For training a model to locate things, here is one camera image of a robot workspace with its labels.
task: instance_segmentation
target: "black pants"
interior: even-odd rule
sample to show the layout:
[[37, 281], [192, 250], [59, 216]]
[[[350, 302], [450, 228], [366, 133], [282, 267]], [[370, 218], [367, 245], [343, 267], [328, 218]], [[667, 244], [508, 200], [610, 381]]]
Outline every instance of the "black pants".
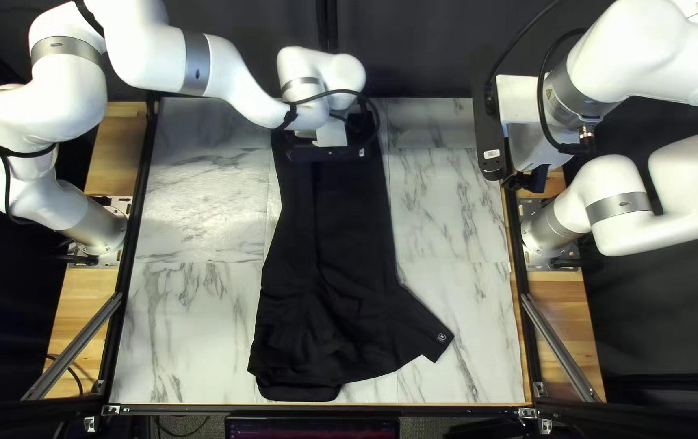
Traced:
[[350, 162], [273, 156], [282, 209], [248, 366], [260, 393], [330, 401], [421, 354], [435, 362], [453, 335], [398, 282], [378, 143]]

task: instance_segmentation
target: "metal mounting plate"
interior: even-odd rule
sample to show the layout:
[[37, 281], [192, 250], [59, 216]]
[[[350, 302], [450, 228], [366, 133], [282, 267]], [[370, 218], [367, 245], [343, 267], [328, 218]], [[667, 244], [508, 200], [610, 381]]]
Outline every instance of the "metal mounting plate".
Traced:
[[[125, 219], [129, 217], [130, 212], [132, 212], [132, 197], [107, 197], [110, 198], [110, 205], [104, 206], [114, 215], [121, 216]], [[121, 253], [124, 250], [124, 246], [116, 250], [115, 252], [101, 254], [98, 256], [97, 265], [89, 266], [82, 263], [69, 263], [68, 268], [71, 269], [119, 269], [119, 264], [121, 263]], [[72, 242], [67, 248], [67, 254], [75, 254], [77, 256], [89, 256], [81, 251], [81, 248], [77, 243]]]
[[521, 419], [536, 419], [539, 417], [539, 414], [532, 407], [520, 407], [517, 409], [517, 416]]
[[[543, 198], [518, 198], [517, 199], [517, 210], [520, 215], [520, 223], [525, 219], [526, 216], [536, 215], [542, 210], [541, 202], [544, 201]], [[566, 267], [566, 268], [550, 268], [549, 260], [550, 258], [546, 256], [541, 256], [536, 252], [528, 249], [525, 244], [522, 244], [522, 250], [525, 252], [525, 266], [528, 271], [578, 271], [577, 267]], [[576, 242], [571, 242], [569, 245], [561, 250], [563, 257], [562, 259], [579, 259], [579, 247]]]
[[552, 421], [539, 419], [539, 434], [552, 434]]

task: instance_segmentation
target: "black bracket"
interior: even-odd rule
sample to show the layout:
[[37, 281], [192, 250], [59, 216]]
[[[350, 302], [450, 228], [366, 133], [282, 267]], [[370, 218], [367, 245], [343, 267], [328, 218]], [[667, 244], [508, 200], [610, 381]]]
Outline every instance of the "black bracket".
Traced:
[[501, 185], [511, 191], [525, 189], [534, 194], [543, 194], [548, 169], [549, 165], [538, 165], [530, 174], [518, 172], [508, 176]]

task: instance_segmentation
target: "black cable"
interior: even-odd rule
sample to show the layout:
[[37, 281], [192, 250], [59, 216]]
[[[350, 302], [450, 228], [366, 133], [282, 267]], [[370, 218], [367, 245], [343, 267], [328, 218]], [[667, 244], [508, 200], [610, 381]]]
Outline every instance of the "black cable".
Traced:
[[[46, 358], [51, 361], [56, 361], [56, 355], [54, 354], [46, 354]], [[78, 396], [84, 396], [84, 386], [81, 384], [81, 378], [78, 378], [78, 374], [76, 374], [70, 366], [67, 367], [67, 372], [73, 376], [75, 383], [78, 384]]]
[[39, 224], [34, 221], [29, 221], [27, 219], [19, 219], [11, 214], [11, 163], [9, 161], [10, 157], [18, 157], [20, 159], [32, 159], [34, 157], [40, 157], [46, 155], [56, 149], [59, 144], [52, 143], [50, 146], [43, 148], [36, 152], [16, 152], [5, 148], [0, 145], [0, 160], [3, 163], [3, 169], [5, 170], [5, 214], [8, 219], [13, 221], [15, 224]]
[[509, 45], [506, 46], [506, 49], [498, 57], [495, 64], [490, 69], [490, 73], [487, 75], [487, 80], [485, 81], [485, 98], [488, 98], [491, 96], [491, 94], [492, 94], [492, 81], [495, 79], [495, 75], [498, 73], [498, 69], [500, 68], [501, 63], [503, 63], [503, 60], [506, 59], [506, 57], [509, 55], [509, 53], [511, 52], [511, 49], [513, 49], [514, 46], [517, 45], [519, 40], [525, 34], [528, 33], [528, 31], [533, 27], [534, 24], [536, 24], [536, 22], [539, 21], [539, 19], [541, 19], [541, 17], [543, 17], [544, 15], [549, 13], [549, 11], [552, 10], [552, 8], [557, 6], [557, 4], [562, 2], [562, 1], [563, 0], [555, 0], [552, 3], [549, 3], [549, 5], [547, 5], [544, 9], [539, 11], [539, 13], [536, 14], [536, 16], [534, 16], [532, 19], [530, 19], [530, 21], [526, 25], [522, 26], [522, 29], [520, 29], [517, 32], [517, 34], [514, 35], [514, 38], [511, 40]]
[[325, 96], [330, 96], [330, 95], [339, 95], [345, 93], [347, 95], [354, 95], [363, 100], [363, 102], [367, 103], [371, 109], [373, 110], [373, 123], [375, 125], [375, 129], [373, 130], [373, 133], [368, 136], [367, 139], [363, 142], [363, 145], [368, 145], [370, 144], [373, 139], [375, 139], [379, 135], [379, 126], [381, 125], [381, 118], [379, 117], [379, 110], [376, 108], [376, 105], [371, 101], [371, 99], [368, 96], [363, 95], [359, 91], [354, 91], [354, 90], [349, 90], [347, 88], [338, 88], [336, 90], [328, 90], [328, 91], [323, 91], [322, 93], [319, 93], [318, 95], [313, 95], [305, 99], [301, 99], [299, 101], [294, 101], [294, 102], [285, 102], [285, 104], [289, 105], [301, 105], [305, 104], [306, 102], [311, 102], [315, 101], [316, 99], [324, 98]]
[[79, 256], [77, 254], [52, 254], [51, 257], [67, 263], [86, 264], [86, 266], [95, 266], [100, 261], [97, 256]]
[[340, 114], [331, 113], [331, 114], [330, 114], [330, 117], [332, 117], [333, 119], [338, 119], [338, 120], [344, 122], [345, 124], [346, 124], [347, 122], [349, 122], [349, 121], [347, 120], [347, 118], [345, 118], [343, 115], [340, 115]]
[[169, 434], [172, 437], [188, 437], [188, 436], [191, 436], [192, 434], [195, 434], [198, 431], [200, 431], [200, 429], [206, 425], [206, 423], [208, 422], [209, 419], [211, 419], [211, 416], [206, 416], [206, 418], [203, 420], [203, 422], [197, 428], [195, 428], [193, 431], [190, 431], [189, 433], [185, 433], [185, 434], [175, 434], [172, 431], [165, 428], [164, 426], [162, 426], [162, 424], [159, 423], [159, 416], [154, 416], [154, 424], [156, 424], [157, 436], [159, 436], [159, 437], [162, 436], [162, 431], [164, 431], [165, 433]]
[[555, 140], [552, 133], [549, 131], [549, 124], [546, 122], [546, 114], [544, 112], [544, 75], [546, 74], [547, 63], [549, 63], [549, 57], [557, 50], [557, 48], [562, 45], [567, 39], [575, 37], [577, 35], [582, 35], [587, 32], [586, 27], [581, 27], [579, 29], [569, 30], [549, 46], [544, 59], [542, 59], [542, 65], [539, 67], [539, 79], [536, 82], [536, 105], [539, 107], [539, 124], [544, 132], [544, 137], [547, 139], [550, 145], [553, 145], [558, 152], [562, 154], [584, 154], [590, 152], [589, 148], [582, 144], [561, 144]]

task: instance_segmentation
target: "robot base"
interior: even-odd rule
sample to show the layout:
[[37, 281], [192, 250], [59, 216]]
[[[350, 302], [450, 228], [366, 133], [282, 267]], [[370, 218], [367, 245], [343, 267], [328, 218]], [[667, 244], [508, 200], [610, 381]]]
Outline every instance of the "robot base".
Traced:
[[[110, 211], [110, 213], [125, 220], [129, 219], [129, 214], [132, 211], [132, 197], [92, 198], [94, 198], [97, 202], [102, 204], [102, 207]], [[123, 250], [124, 244], [121, 244], [121, 247], [119, 247], [118, 249], [113, 250], [111, 252], [105, 252], [100, 256], [97, 256], [97, 265], [86, 265], [85, 263], [69, 263], [67, 267], [71, 269], [119, 269], [119, 264], [121, 262], [121, 253]], [[102, 253], [104, 251], [104, 248], [92, 249], [83, 247], [82, 244], [78, 244], [75, 241], [71, 242], [70, 246], [67, 248], [67, 254], [71, 254], [74, 256], [91, 256], [91, 254]]]
[[[518, 212], [520, 215], [520, 223], [525, 221], [525, 218], [531, 215], [538, 214], [543, 207], [541, 206], [541, 198], [518, 198]], [[539, 254], [526, 245], [522, 246], [525, 252], [525, 268], [528, 271], [577, 271], [576, 266], [563, 266], [559, 268], [553, 268], [549, 263], [550, 261], [556, 259], [557, 261], [564, 261], [569, 259], [579, 260], [579, 247], [577, 247], [576, 242], [572, 241], [563, 248], [561, 248], [557, 253], [560, 256], [553, 257], [551, 255]]]

